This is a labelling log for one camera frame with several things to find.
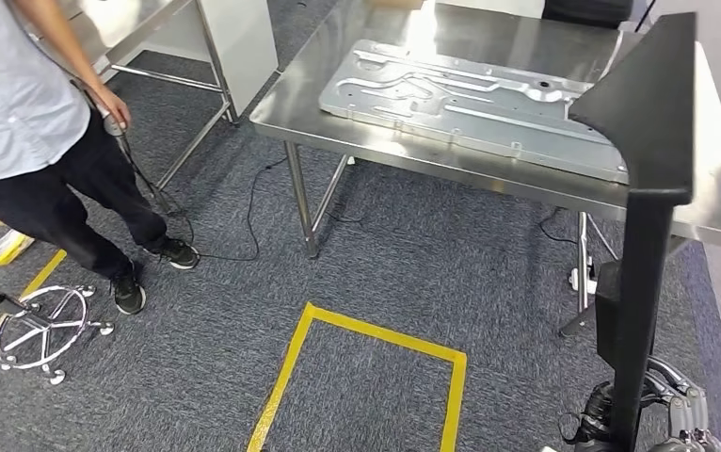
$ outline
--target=person's hand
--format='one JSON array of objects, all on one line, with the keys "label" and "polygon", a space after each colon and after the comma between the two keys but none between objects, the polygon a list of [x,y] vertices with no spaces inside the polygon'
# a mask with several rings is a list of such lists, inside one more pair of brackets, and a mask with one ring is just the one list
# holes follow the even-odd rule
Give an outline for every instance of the person's hand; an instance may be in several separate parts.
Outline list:
[{"label": "person's hand", "polygon": [[131,112],[128,110],[128,105],[120,99],[114,91],[108,89],[106,85],[100,85],[97,88],[87,88],[88,93],[91,95],[94,102],[104,108],[111,117],[117,120],[117,124],[120,125],[122,130],[128,128],[131,125]]}]

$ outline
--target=table surface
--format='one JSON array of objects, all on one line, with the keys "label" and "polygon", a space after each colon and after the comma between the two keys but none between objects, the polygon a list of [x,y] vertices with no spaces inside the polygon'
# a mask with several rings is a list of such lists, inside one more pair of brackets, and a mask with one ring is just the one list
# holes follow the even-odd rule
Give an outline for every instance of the table surface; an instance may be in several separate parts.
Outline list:
[{"label": "table surface", "polygon": [[67,0],[61,2],[89,58],[127,57],[192,0]]},{"label": "table surface", "polygon": [[[536,73],[596,82],[640,35],[494,11],[435,5],[420,10],[339,0],[250,116],[263,135],[424,174],[624,219],[624,185],[483,153],[323,112],[318,97],[361,39]],[[695,198],[674,214],[672,233],[721,245],[721,104],[697,48]]]}]

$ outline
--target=light blue shirt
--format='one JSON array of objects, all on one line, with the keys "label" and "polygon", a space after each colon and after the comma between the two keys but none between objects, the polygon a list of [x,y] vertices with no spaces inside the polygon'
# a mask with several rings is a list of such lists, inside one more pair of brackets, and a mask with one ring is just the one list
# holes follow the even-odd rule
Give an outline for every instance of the light blue shirt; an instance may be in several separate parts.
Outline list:
[{"label": "light blue shirt", "polygon": [[0,0],[0,179],[57,162],[83,136],[89,108]]}]

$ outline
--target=stainless steel table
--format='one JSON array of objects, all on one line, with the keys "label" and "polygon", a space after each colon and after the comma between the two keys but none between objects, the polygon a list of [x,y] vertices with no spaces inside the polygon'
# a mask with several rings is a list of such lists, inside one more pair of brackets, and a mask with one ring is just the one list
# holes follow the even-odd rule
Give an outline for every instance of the stainless steel table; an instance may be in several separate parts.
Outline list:
[{"label": "stainless steel table", "polygon": [[[351,155],[578,211],[579,268],[585,269],[590,216],[623,220],[628,188],[322,112],[319,94],[360,39],[596,82],[639,42],[640,35],[435,5],[431,0],[418,11],[340,0],[250,116],[259,133],[285,142],[311,257],[318,254],[315,232]],[[721,105],[706,58],[700,47],[698,51],[696,194],[693,203],[675,211],[671,251],[689,239],[721,245]],[[297,144],[344,155],[314,216],[305,196]],[[577,273],[578,286],[588,287],[587,272]],[[584,325],[591,315],[587,290],[578,292],[580,316],[564,328],[565,333]]]},{"label": "stainless steel table", "polygon": [[143,75],[191,88],[204,89],[218,93],[222,98],[219,110],[205,123],[197,135],[186,146],[177,160],[158,181],[163,188],[180,169],[188,157],[195,151],[208,132],[220,118],[231,122],[237,120],[233,102],[221,70],[221,62],[215,49],[208,22],[202,16],[198,0],[104,0],[98,2],[62,2],[70,24],[92,62],[106,57],[109,62],[120,61],[128,57],[141,42],[146,40],[155,30],[163,26],[178,11],[194,2],[200,14],[203,37],[208,47],[211,67],[214,70],[216,83],[205,83],[199,80],[177,77],[164,73],[140,70],[119,64],[108,64],[101,71],[114,71]]}]

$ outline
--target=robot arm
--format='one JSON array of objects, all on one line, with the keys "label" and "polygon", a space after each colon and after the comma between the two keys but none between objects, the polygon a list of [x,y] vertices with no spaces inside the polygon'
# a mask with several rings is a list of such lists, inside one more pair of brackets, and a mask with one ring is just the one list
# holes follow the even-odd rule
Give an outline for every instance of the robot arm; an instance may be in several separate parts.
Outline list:
[{"label": "robot arm", "polygon": [[[580,426],[567,444],[575,444],[575,452],[618,452],[608,441],[612,384],[596,386],[580,415]],[[721,442],[709,430],[707,397],[669,363],[649,357],[644,381],[642,406],[660,403],[668,409],[668,439],[649,452],[721,452]]]}]

